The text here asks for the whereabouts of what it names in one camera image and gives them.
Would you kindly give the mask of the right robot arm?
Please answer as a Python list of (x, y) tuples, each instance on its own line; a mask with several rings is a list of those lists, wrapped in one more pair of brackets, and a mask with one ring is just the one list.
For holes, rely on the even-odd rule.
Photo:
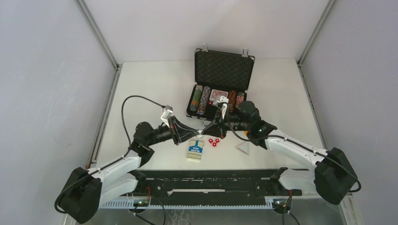
[(318, 194), (325, 201), (338, 205), (348, 193), (361, 191), (362, 184), (345, 153), (339, 148), (326, 150), (294, 139), (260, 116), (252, 101), (238, 105), (238, 119), (229, 115), (226, 103), (216, 104), (214, 119), (200, 132), (224, 138), (228, 131), (245, 142), (282, 154), (304, 167), (284, 168), (271, 182), (272, 191), (284, 195), (288, 190)]

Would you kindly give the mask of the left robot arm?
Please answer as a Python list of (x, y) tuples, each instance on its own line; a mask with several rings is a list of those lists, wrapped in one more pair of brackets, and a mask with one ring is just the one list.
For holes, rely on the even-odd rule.
[(137, 124), (126, 153), (94, 168), (78, 167), (72, 171), (54, 202), (55, 210), (83, 224), (96, 214), (99, 207), (122, 194), (142, 195), (147, 183), (131, 172), (151, 159), (154, 154), (151, 145), (167, 140), (178, 145), (202, 133), (201, 129), (191, 128), (175, 116), (169, 118), (167, 125), (157, 128), (148, 122)]

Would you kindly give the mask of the black poker set case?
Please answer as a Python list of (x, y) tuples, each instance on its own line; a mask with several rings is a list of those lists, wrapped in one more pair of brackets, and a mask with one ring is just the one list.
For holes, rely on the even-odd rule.
[[(211, 121), (216, 114), (217, 108), (208, 103), (203, 115), (197, 114), (197, 111), (191, 112), (189, 110), (196, 85), (208, 86), (211, 90), (244, 92), (246, 100), (254, 63), (255, 57), (249, 55), (247, 49), (244, 49), (242, 53), (229, 53), (209, 50), (207, 45), (197, 48), (194, 52), (195, 84), (186, 108), (186, 116)], [(230, 113), (231, 117), (237, 114), (235, 109), (236, 107), (233, 113)]]

